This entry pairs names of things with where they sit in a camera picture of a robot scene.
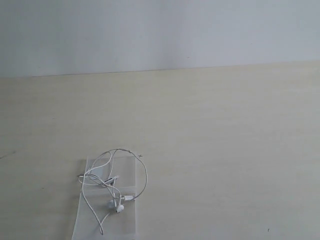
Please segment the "clear plastic storage box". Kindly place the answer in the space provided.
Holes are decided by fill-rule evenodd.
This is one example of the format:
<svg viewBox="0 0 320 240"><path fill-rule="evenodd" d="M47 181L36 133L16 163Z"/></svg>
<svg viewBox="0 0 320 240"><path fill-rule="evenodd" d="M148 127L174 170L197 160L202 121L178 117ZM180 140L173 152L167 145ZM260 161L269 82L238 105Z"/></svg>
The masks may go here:
<svg viewBox="0 0 320 240"><path fill-rule="evenodd" d="M110 165L94 169L90 173L102 180L116 177L115 187L123 196L136 195L136 159L133 156L114 158L112 173ZM124 210L116 212L112 194L115 189L98 185L98 179L87 177L84 194L79 197L77 216L74 224L73 240L136 240L136 203L122 200Z"/></svg>

